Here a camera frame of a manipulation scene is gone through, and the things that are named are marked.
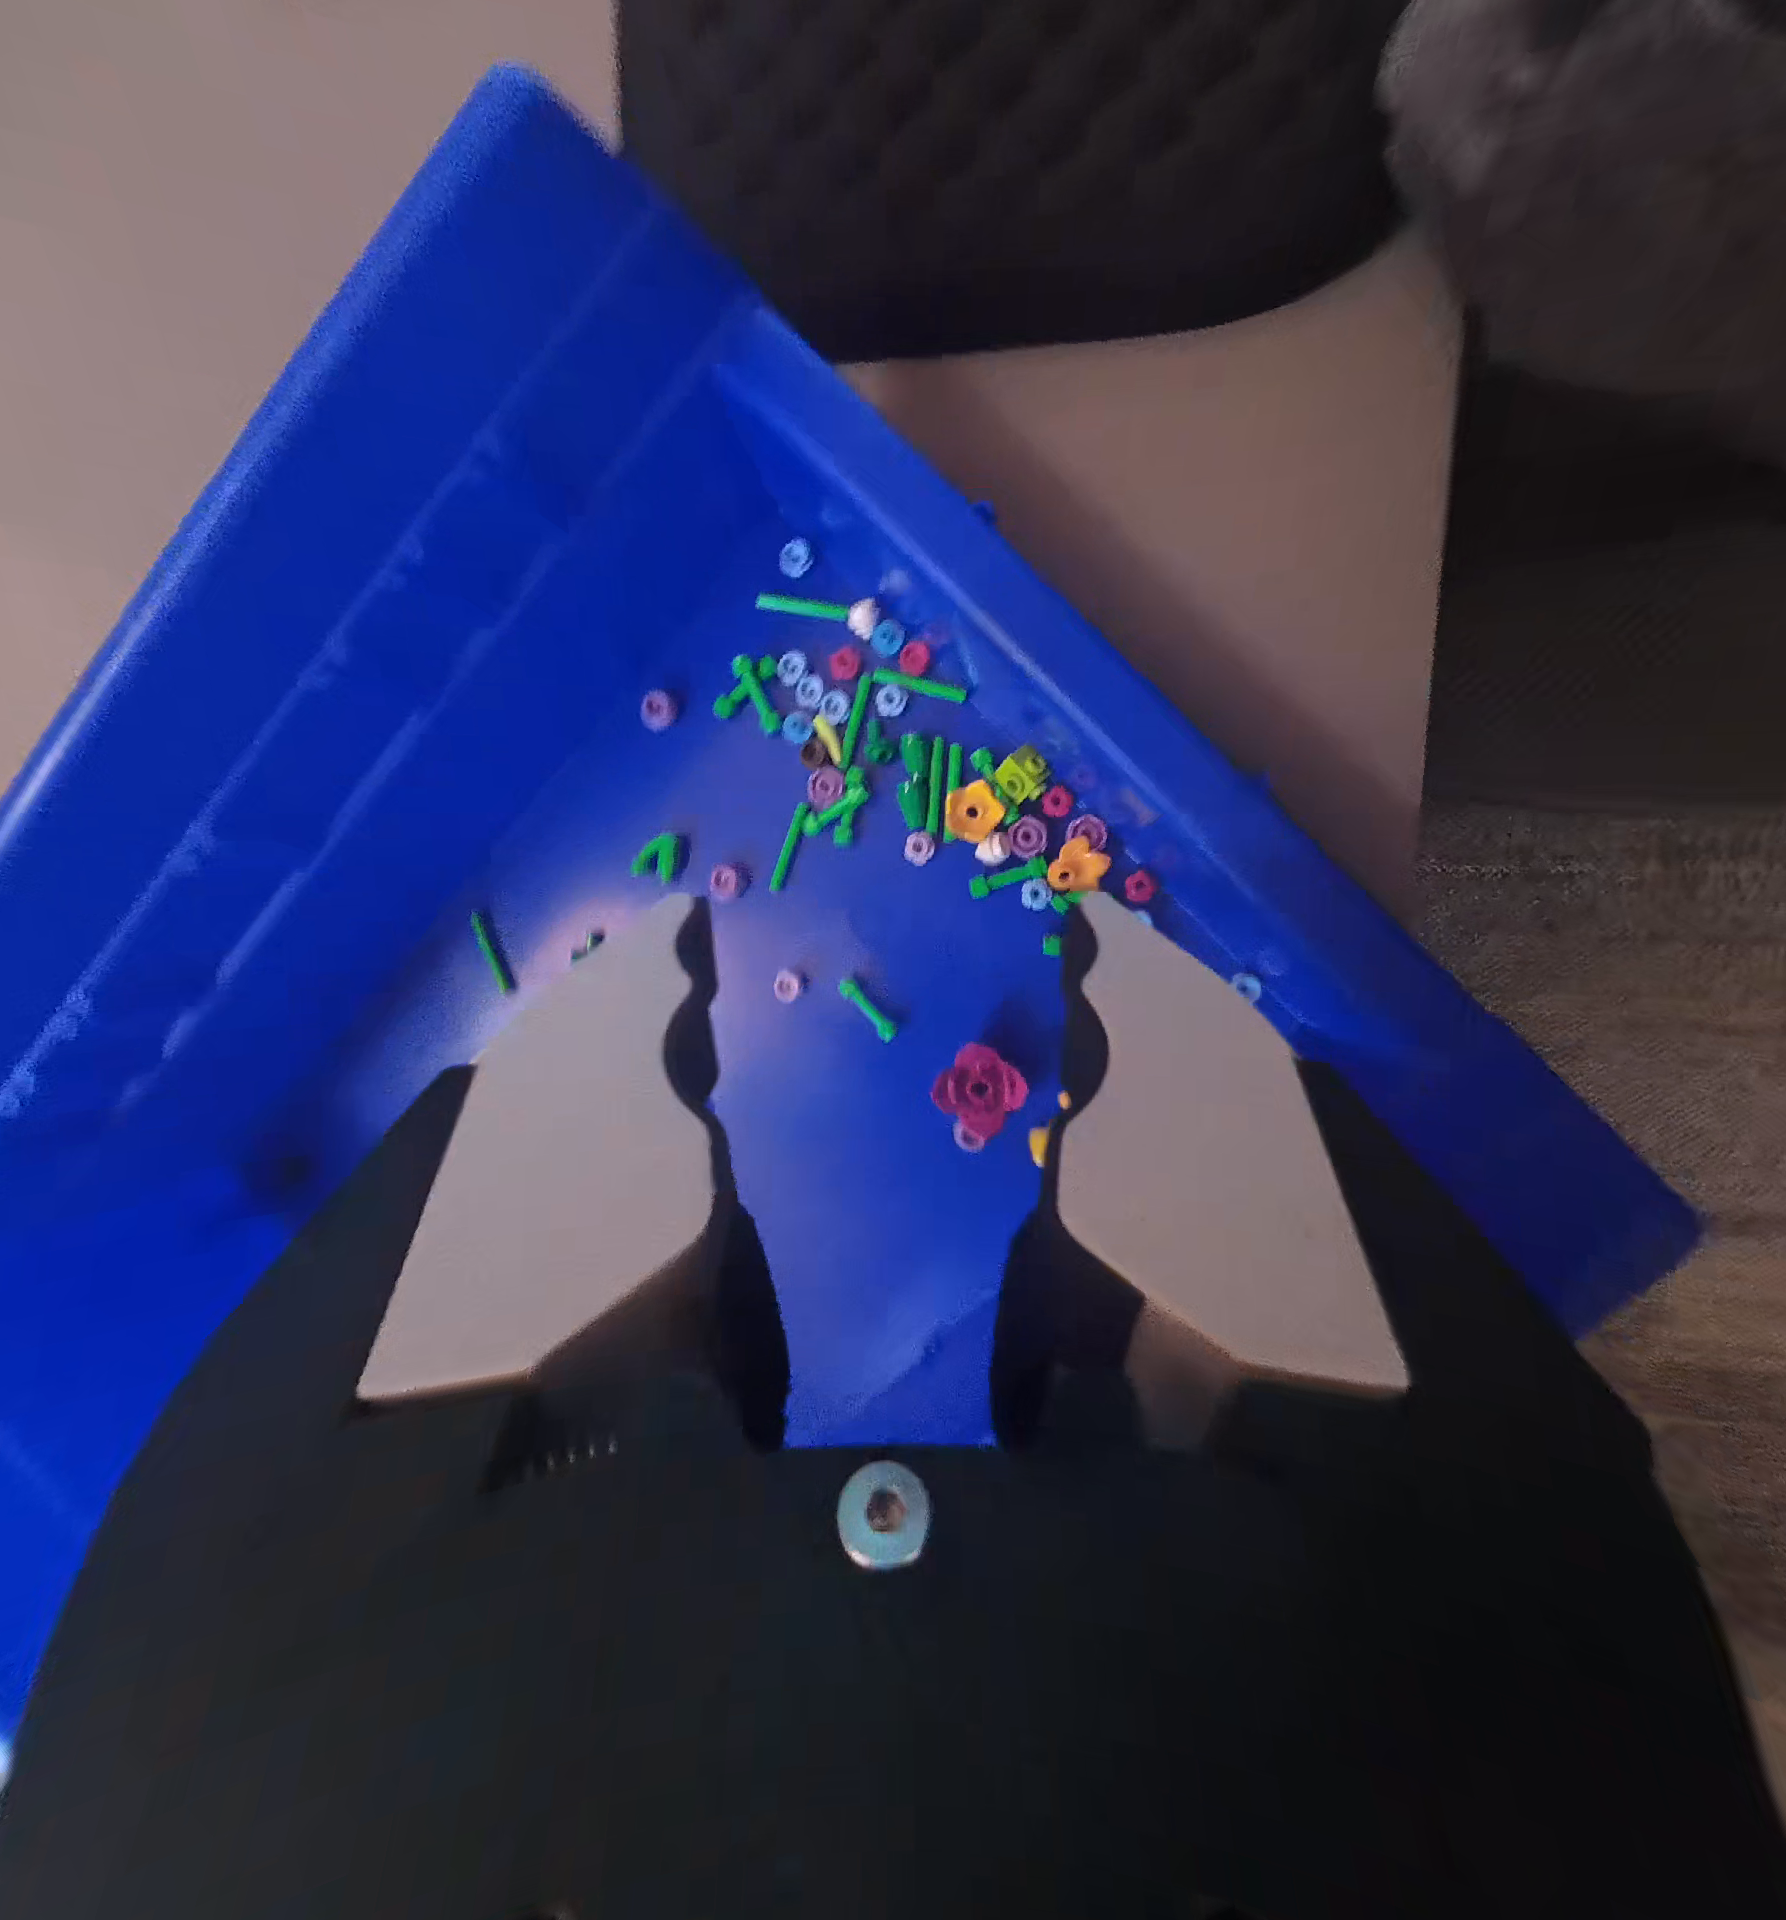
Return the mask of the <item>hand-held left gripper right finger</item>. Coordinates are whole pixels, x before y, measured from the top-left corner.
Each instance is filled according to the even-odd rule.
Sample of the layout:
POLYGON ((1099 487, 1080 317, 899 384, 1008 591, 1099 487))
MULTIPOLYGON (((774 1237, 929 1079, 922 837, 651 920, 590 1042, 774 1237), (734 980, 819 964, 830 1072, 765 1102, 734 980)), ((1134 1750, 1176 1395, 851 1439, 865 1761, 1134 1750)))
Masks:
POLYGON ((1187 1452, 1244 1388, 1395 1403, 1412 1377, 1291 1043, 1130 907, 1073 914, 1064 1079, 1001 1294, 1001 1444, 1187 1452))

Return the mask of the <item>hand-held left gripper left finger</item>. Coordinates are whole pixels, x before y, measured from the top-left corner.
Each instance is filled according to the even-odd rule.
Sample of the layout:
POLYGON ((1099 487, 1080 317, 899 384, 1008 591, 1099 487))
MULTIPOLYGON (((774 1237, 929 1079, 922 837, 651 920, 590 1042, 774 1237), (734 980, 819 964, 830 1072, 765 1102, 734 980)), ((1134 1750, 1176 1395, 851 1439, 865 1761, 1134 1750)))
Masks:
POLYGON ((786 1331, 712 1113, 714 997, 712 905, 684 893, 524 997, 469 1070, 362 1406, 515 1388, 597 1439, 681 1388, 783 1446, 786 1331))

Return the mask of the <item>magenta toy flower piece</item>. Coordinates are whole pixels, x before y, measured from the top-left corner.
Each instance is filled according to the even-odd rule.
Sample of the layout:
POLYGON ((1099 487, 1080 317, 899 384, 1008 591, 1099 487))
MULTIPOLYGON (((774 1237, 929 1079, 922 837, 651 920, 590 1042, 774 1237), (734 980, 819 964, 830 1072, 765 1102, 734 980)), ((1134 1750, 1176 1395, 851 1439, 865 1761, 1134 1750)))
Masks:
POLYGON ((1025 1074, 989 1043, 965 1043, 930 1088, 933 1105, 954 1124, 964 1150, 984 1150, 1025 1107, 1025 1074))

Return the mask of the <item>pile of small toy bricks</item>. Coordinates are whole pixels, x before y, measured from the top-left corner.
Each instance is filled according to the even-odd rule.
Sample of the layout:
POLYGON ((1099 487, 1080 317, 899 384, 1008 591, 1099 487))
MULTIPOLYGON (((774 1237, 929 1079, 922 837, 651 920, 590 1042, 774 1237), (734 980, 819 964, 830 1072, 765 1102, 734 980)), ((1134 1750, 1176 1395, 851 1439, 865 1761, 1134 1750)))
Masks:
POLYGON ((1001 680, 921 615, 889 650, 840 631, 840 574, 762 587, 762 536, 559 531, 513 636, 556 680, 494 713, 492 774, 552 768, 436 929, 427 1024, 479 1054, 549 987, 605 986, 670 895, 714 907, 723 1092, 819 1076, 917 1081, 958 1042, 1050 1063, 1053 968, 1083 904, 1146 911, 1148 856, 1077 797, 1077 758, 1008 732, 1001 680))

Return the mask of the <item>large blue plastic bin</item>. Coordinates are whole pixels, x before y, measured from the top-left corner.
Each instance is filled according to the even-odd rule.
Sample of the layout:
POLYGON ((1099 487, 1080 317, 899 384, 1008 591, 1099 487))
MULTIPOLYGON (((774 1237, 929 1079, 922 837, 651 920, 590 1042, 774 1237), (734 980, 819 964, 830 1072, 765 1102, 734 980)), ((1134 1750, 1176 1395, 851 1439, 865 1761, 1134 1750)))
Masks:
POLYGON ((0 1742, 207 1340, 427 1083, 668 895, 805 1446, 990 1439, 1064 905, 925 867, 1036 750, 1567 1331, 1696 1212, 542 79, 448 126, 0 802, 0 1742))

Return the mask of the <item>black quilted cushion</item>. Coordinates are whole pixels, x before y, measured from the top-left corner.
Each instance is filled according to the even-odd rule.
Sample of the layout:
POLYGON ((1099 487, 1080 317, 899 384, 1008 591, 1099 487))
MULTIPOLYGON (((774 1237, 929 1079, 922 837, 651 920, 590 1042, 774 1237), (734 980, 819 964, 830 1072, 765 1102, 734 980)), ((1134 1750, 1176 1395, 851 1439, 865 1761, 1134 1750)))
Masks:
POLYGON ((1398 3, 620 3, 624 155, 827 360, 1138 340, 1394 235, 1398 3))

